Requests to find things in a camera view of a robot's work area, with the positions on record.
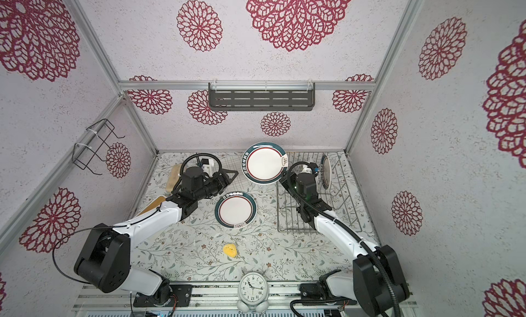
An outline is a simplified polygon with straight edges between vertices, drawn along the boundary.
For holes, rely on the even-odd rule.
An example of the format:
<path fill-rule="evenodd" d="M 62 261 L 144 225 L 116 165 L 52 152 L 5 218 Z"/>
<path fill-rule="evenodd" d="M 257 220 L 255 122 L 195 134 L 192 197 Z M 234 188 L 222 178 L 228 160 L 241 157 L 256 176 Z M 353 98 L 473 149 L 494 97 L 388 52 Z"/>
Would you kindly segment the green rimmed white plate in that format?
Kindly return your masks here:
<path fill-rule="evenodd" d="M 256 200 L 246 192 L 229 192 L 215 206 L 215 218 L 223 227 L 240 229 L 248 226 L 258 211 Z"/>

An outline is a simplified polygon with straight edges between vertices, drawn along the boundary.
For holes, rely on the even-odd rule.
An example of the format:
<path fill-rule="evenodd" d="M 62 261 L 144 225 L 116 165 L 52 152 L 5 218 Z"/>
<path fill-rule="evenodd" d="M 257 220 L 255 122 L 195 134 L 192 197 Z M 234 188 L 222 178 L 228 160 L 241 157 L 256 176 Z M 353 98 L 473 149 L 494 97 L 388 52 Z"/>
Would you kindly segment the plaid beige plate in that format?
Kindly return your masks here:
<path fill-rule="evenodd" d="M 247 192 L 249 180 L 242 171 L 242 157 L 239 153 L 221 152 L 216 154 L 221 161 L 222 170 L 225 174 L 233 179 L 233 182 L 227 187 L 226 192 L 242 191 Z"/>

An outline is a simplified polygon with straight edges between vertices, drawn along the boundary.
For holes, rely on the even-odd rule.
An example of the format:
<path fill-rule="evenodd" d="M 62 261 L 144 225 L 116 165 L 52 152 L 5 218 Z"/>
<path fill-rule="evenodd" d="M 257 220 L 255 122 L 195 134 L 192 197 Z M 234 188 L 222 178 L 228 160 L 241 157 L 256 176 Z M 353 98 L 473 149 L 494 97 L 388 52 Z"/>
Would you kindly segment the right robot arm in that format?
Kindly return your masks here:
<path fill-rule="evenodd" d="M 285 171 L 279 181 L 297 202 L 301 220 L 326 236 L 351 259 L 352 273 L 335 270 L 320 276 L 316 289 L 290 303 L 314 306 L 329 303 L 357 303 L 367 316 L 401 316 L 401 302 L 409 298 L 409 289 L 396 252 L 359 236 L 344 224 L 331 206 L 319 197 L 316 173 Z"/>

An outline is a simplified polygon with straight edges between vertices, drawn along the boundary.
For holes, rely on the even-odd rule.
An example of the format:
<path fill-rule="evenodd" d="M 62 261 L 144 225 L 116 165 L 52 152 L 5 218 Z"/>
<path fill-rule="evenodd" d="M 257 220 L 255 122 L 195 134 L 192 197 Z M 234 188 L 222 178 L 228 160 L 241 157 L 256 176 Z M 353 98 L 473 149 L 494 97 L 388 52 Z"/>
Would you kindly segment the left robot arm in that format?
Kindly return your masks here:
<path fill-rule="evenodd" d="M 113 226 L 101 223 L 91 229 L 73 271 L 104 293 L 127 290 L 168 296 L 170 281 L 154 271 L 132 266 L 131 251 L 155 233 L 188 218 L 201 200 L 220 195 L 237 176 L 238 171 L 223 168 L 213 175 L 198 166 L 186 169 L 171 195 L 144 217 Z"/>

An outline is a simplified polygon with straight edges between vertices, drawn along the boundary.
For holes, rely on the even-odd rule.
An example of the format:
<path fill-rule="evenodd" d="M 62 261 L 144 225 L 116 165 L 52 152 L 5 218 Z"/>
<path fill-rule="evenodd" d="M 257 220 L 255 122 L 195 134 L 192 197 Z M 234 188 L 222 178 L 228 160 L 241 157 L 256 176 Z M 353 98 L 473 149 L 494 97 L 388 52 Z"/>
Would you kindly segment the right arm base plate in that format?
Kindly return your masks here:
<path fill-rule="evenodd" d="M 305 306 L 319 306 L 326 305 L 340 305 L 340 306 L 356 306 L 357 301 L 349 298 L 340 298 L 333 295 L 325 285 L 319 282 L 316 283 L 302 283 L 299 285 L 301 300 L 305 301 Z"/>

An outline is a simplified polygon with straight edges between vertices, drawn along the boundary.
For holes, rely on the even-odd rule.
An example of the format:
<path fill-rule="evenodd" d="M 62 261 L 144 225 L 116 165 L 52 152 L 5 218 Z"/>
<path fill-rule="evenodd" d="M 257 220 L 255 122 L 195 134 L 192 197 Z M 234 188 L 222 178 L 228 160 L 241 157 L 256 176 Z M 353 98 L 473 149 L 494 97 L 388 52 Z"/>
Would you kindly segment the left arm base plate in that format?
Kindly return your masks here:
<path fill-rule="evenodd" d="M 161 286 L 153 295 L 138 293 L 132 302 L 136 307 L 188 307 L 192 296 L 193 286 L 190 284 L 170 284 Z"/>

